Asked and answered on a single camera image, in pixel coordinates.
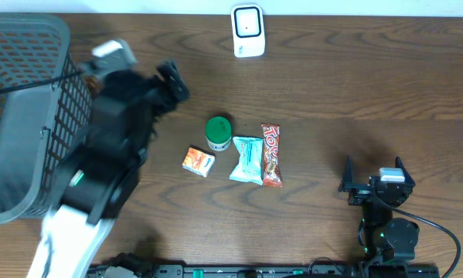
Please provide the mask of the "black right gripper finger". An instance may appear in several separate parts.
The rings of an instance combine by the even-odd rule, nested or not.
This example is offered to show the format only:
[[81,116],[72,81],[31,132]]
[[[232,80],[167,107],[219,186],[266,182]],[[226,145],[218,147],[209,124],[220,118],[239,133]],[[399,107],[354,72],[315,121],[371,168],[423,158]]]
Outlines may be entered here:
[[345,169],[342,174],[341,189],[350,189],[353,185],[353,180],[352,160],[351,157],[348,156],[346,159]]
[[415,185],[415,181],[412,179],[406,168],[403,166],[403,162],[401,161],[399,156],[395,158],[395,167],[399,168],[403,172],[406,184]]

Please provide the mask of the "red Top chocolate bar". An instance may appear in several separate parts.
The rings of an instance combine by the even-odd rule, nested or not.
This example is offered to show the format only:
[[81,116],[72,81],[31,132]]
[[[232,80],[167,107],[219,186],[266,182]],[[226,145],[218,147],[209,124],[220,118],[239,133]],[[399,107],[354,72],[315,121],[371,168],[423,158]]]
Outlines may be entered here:
[[282,187],[283,181],[278,166],[279,143],[281,139],[280,125],[262,124],[263,146],[263,185]]

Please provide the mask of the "green lid white jar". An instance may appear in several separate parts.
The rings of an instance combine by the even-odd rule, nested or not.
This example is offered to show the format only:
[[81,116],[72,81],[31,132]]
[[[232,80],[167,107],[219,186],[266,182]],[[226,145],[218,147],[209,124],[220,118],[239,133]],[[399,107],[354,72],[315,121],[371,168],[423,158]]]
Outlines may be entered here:
[[212,117],[205,126],[207,144],[213,151],[225,151],[232,141],[232,126],[225,117]]

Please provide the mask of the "orange small carton box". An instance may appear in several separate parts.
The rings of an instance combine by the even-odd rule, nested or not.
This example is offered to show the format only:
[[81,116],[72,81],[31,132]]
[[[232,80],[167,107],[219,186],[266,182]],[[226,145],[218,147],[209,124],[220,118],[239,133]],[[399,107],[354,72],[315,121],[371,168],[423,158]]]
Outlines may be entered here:
[[206,178],[215,164],[215,156],[190,147],[182,163],[182,167],[196,175]]

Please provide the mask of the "light blue snack packet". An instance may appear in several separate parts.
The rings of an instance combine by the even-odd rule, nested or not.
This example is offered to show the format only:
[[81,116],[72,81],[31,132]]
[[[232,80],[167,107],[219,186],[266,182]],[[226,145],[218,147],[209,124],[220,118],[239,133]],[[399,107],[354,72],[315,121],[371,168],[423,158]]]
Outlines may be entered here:
[[230,174],[230,180],[263,184],[262,150],[263,140],[257,137],[234,137],[233,143],[240,154],[237,166]]

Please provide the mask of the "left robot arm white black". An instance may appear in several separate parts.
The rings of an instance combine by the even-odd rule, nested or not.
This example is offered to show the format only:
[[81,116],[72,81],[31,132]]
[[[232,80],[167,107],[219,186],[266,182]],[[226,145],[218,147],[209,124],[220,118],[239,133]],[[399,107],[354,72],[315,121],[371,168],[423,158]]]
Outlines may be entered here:
[[146,78],[131,69],[102,79],[90,123],[53,172],[50,207],[30,277],[84,277],[139,183],[154,125],[189,98],[176,64]]

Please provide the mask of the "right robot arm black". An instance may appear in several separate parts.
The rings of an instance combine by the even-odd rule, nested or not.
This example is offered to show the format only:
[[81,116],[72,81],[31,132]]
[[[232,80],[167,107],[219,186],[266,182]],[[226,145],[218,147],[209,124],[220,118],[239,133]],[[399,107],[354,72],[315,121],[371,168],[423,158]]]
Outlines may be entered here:
[[392,168],[380,168],[367,183],[354,181],[352,160],[347,159],[339,192],[348,194],[348,204],[363,209],[361,230],[370,259],[379,263],[402,263],[415,257],[415,246],[420,232],[418,224],[393,213],[413,192],[415,181],[400,158]]

